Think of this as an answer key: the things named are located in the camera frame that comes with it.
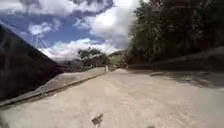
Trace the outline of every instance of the dark wall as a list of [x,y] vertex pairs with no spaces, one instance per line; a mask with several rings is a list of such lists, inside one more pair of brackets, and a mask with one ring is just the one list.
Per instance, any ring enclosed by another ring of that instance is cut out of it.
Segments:
[[0,100],[34,90],[58,73],[54,61],[0,25]]
[[173,58],[147,65],[130,65],[130,69],[213,70],[224,71],[224,47]]

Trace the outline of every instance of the retaining wall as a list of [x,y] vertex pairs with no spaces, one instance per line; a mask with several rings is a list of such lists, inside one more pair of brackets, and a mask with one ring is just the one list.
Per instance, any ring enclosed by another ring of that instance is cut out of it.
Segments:
[[0,100],[34,90],[58,73],[54,61],[0,25]]

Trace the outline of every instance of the asphalt road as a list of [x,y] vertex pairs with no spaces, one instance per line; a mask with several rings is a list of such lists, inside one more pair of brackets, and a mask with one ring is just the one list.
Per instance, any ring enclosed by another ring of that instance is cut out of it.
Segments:
[[100,128],[223,128],[223,88],[182,75],[116,70],[2,116],[10,128],[93,128],[100,114]]

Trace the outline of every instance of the vegetation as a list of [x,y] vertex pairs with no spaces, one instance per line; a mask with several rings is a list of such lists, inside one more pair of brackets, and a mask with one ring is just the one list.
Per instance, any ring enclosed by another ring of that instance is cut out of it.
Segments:
[[124,59],[146,64],[224,45],[223,0],[140,2]]
[[80,49],[78,54],[84,66],[98,67],[110,63],[108,56],[95,48]]

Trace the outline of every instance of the curb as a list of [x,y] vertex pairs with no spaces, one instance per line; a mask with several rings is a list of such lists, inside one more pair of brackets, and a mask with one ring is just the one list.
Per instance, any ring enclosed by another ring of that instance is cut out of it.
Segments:
[[62,92],[66,89],[69,89],[70,87],[78,86],[78,85],[80,85],[80,84],[82,84],[82,83],[84,83],[88,80],[94,79],[96,77],[99,77],[99,76],[102,76],[102,75],[105,75],[105,74],[106,74],[106,72],[104,72],[102,74],[92,76],[92,77],[89,77],[89,78],[84,78],[84,79],[81,79],[79,81],[70,82],[63,87],[59,87],[59,88],[52,89],[52,90],[49,90],[49,91],[46,91],[46,92],[43,92],[43,93],[35,94],[35,95],[30,96],[30,97],[25,97],[25,98],[22,98],[22,99],[14,99],[14,100],[12,99],[12,100],[8,100],[8,101],[5,101],[5,102],[3,101],[2,103],[0,103],[0,110],[9,109],[9,108],[11,108],[13,106],[16,106],[16,105],[20,105],[20,104],[27,103],[27,102],[33,102],[33,101],[41,100],[41,99],[49,97],[49,96],[53,96],[54,94],[56,94],[58,92]]

